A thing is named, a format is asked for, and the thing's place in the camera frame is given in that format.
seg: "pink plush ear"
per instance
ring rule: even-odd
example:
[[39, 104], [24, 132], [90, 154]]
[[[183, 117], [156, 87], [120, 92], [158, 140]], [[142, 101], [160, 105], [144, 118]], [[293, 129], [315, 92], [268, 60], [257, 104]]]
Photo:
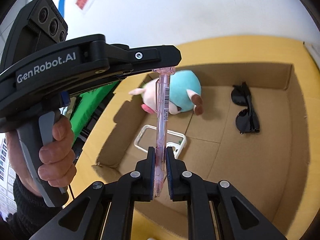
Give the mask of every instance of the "pink plush ear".
[[129, 95], [133, 95], [133, 96], [135, 96], [135, 95], [140, 95], [140, 94], [142, 94], [144, 91], [146, 91], [144, 88], [136, 88], [136, 89], [134, 89], [134, 90], [131, 90], [131, 91], [129, 92]]
[[149, 113], [149, 114], [154, 114], [154, 113], [155, 113], [155, 111], [153, 111], [152, 108], [150, 108], [150, 107], [147, 106], [146, 104], [142, 104], [142, 105], [141, 105], [141, 108], [142, 108], [144, 111], [146, 111], [147, 113]]

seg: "genrobot.ai logo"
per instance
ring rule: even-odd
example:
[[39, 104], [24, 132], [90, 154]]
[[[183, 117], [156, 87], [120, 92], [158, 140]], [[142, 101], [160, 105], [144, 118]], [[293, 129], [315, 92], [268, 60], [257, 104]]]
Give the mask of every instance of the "genrobot.ai logo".
[[52, 67], [56, 67], [58, 65], [62, 65], [62, 64], [65, 64], [67, 63], [69, 60], [76, 60], [76, 53], [73, 52], [73, 53], [69, 53], [67, 54], [66, 56], [66, 59], [65, 60], [62, 60], [62, 57], [58, 57], [58, 59], [55, 59], [53, 61], [46, 61], [45, 63], [43, 63], [42, 65], [37, 65], [35, 66], [33, 69], [29, 70], [28, 72], [24, 73], [24, 74], [20, 74], [18, 77], [17, 77], [17, 82], [18, 84], [22, 83], [24, 80], [27, 80], [45, 70], [48, 70]]

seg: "green cloth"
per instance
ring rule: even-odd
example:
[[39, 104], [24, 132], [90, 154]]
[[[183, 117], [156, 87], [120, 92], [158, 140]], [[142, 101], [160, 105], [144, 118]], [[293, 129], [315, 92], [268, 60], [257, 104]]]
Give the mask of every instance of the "green cloth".
[[117, 84], [118, 81], [80, 95], [82, 99], [70, 120], [72, 130], [75, 134], [75, 140], [79, 136], [81, 130], [90, 120], [91, 115], [96, 110], [98, 105]]

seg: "finger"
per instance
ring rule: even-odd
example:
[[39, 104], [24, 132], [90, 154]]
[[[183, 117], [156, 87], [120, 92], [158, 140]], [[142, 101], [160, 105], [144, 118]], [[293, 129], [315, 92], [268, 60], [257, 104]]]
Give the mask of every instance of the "finger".
[[48, 182], [52, 187], [66, 187], [70, 185], [76, 173], [77, 173], [77, 169], [72, 164], [68, 172], [62, 178], [49, 180]]
[[69, 119], [61, 115], [60, 120], [57, 121], [52, 128], [52, 135], [57, 141], [61, 141], [65, 138], [69, 130], [71, 130]]
[[61, 141], [54, 141], [40, 149], [39, 157], [42, 163], [50, 164], [63, 160], [72, 148], [74, 133], [69, 130]]
[[73, 150], [69, 151], [68, 155], [59, 162], [51, 164], [43, 164], [38, 169], [39, 177], [45, 181], [62, 178], [73, 165], [73, 160], [76, 158]]

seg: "plush toy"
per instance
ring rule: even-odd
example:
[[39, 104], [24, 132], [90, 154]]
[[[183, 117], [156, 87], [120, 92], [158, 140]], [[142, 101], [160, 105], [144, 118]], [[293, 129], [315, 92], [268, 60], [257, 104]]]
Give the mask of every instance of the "plush toy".
[[[150, 114], [156, 113], [156, 78], [129, 92], [130, 95], [142, 96], [142, 109]], [[194, 110], [196, 115], [203, 113], [201, 86], [191, 70], [180, 70], [170, 77], [169, 113], [178, 114]]]

